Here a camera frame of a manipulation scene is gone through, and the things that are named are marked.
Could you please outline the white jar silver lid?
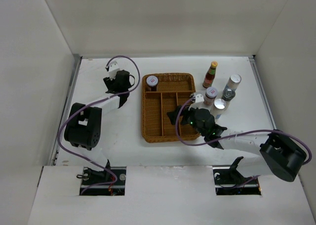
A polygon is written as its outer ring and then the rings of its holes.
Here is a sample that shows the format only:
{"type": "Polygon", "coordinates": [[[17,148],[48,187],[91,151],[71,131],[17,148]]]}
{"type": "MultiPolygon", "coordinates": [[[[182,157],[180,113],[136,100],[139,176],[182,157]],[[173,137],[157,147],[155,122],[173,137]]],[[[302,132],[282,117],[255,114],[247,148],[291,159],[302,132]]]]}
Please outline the white jar silver lid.
{"type": "Polygon", "coordinates": [[[211,114],[214,116],[215,120],[218,120],[225,110],[226,110],[226,101],[219,98],[213,102],[211,114]]]}

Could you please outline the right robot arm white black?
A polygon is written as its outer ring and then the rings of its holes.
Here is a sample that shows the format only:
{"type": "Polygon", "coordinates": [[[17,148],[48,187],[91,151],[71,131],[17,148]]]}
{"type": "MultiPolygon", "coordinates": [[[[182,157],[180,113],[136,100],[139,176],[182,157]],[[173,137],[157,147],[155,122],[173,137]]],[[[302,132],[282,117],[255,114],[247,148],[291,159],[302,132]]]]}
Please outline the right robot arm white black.
{"type": "Polygon", "coordinates": [[[311,151],[299,139],[279,130],[234,132],[215,122],[210,111],[192,106],[177,106],[167,113],[172,125],[189,125],[203,139],[204,144],[221,150],[251,153],[252,158],[240,156],[230,166],[229,177],[241,183],[249,177],[275,175],[293,182],[301,167],[310,162],[311,151]]]}

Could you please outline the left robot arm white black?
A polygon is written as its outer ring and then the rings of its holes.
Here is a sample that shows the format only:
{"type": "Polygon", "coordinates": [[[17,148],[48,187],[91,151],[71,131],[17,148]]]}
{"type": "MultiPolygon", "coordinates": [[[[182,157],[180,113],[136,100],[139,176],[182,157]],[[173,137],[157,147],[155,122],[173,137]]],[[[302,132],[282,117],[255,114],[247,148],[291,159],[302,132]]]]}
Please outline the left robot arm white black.
{"type": "Polygon", "coordinates": [[[101,136],[102,115],[121,108],[130,95],[133,86],[130,78],[135,78],[128,71],[119,70],[114,79],[104,78],[108,88],[108,100],[97,100],[94,106],[86,107],[83,103],[74,103],[66,124],[64,139],[73,147],[82,147],[88,151],[95,148],[101,136]]]}

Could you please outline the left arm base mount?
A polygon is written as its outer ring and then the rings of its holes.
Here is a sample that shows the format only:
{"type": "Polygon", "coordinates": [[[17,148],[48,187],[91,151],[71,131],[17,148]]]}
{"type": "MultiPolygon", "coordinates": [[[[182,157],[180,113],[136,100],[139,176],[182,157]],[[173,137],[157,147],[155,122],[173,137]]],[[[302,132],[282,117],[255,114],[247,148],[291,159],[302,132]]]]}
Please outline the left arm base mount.
{"type": "Polygon", "coordinates": [[[76,175],[80,180],[80,196],[124,196],[126,183],[126,167],[111,167],[106,164],[107,171],[96,171],[84,167],[81,174],[76,175]]]}

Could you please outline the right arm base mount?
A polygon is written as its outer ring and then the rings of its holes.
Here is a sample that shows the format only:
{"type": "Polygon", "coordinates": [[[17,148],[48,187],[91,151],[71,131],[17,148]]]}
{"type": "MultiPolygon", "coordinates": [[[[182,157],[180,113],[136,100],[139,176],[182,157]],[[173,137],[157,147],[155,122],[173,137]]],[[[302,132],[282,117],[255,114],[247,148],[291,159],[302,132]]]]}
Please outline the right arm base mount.
{"type": "Polygon", "coordinates": [[[243,157],[237,157],[230,166],[213,167],[216,195],[261,195],[258,176],[244,177],[237,171],[243,157]]]}

